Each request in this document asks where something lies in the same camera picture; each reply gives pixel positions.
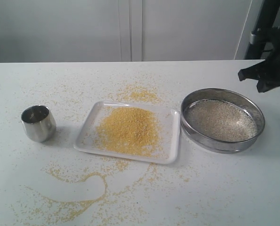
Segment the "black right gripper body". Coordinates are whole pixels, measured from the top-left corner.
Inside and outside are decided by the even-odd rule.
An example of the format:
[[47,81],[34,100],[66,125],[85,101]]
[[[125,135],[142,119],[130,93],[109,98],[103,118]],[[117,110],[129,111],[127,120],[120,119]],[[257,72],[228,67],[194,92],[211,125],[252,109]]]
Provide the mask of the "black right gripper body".
[[265,78],[271,82],[280,82],[280,49],[274,49],[264,62]]

